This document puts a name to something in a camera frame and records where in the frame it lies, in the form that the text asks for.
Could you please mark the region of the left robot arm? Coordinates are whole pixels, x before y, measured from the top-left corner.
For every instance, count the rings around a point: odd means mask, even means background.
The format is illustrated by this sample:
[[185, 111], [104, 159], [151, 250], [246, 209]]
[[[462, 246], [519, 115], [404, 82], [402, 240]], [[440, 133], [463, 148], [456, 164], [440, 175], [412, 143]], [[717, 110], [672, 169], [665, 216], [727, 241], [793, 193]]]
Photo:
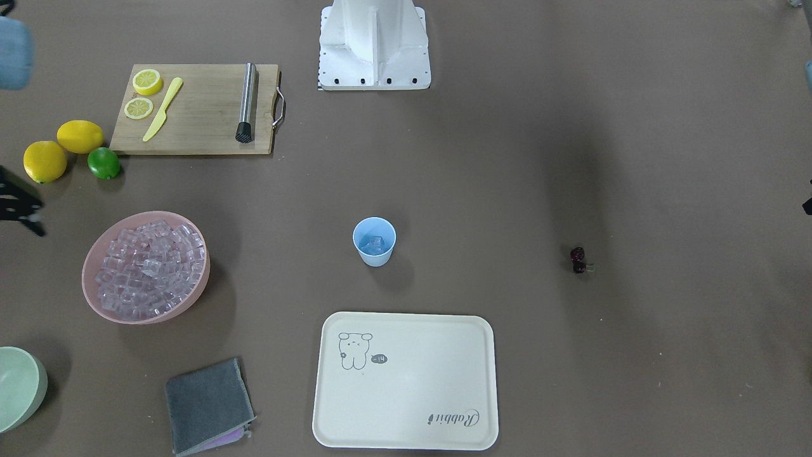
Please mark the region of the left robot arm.
[[[809, 93], [811, 93], [811, 91], [812, 91], [812, 60], [808, 60], [804, 64], [804, 78], [806, 78], [806, 84], [807, 84], [807, 87], [809, 89]], [[802, 208], [804, 210], [804, 213], [807, 214], [807, 216], [812, 215], [812, 197], [810, 197], [808, 200], [806, 200], [806, 202], [803, 203]]]

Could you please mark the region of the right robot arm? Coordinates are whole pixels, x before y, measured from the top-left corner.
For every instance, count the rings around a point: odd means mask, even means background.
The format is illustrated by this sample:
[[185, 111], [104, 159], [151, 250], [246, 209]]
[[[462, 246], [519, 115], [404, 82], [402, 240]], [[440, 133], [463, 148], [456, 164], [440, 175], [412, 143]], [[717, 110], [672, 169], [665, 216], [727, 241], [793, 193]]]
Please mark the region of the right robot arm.
[[[25, 23], [8, 18], [15, 1], [2, 1], [1, 89], [16, 91], [28, 86], [33, 69], [33, 38]], [[1, 167], [1, 220], [21, 223], [38, 237], [44, 237], [39, 211], [43, 201], [29, 185], [8, 168]]]

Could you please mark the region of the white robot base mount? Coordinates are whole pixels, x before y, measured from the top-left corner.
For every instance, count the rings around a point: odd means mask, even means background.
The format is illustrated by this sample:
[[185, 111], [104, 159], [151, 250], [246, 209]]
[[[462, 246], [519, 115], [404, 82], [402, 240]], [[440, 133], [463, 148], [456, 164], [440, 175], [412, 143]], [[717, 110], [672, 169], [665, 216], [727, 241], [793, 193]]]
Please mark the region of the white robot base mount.
[[334, 1], [321, 10], [317, 87], [323, 91], [431, 86], [426, 12], [412, 1]]

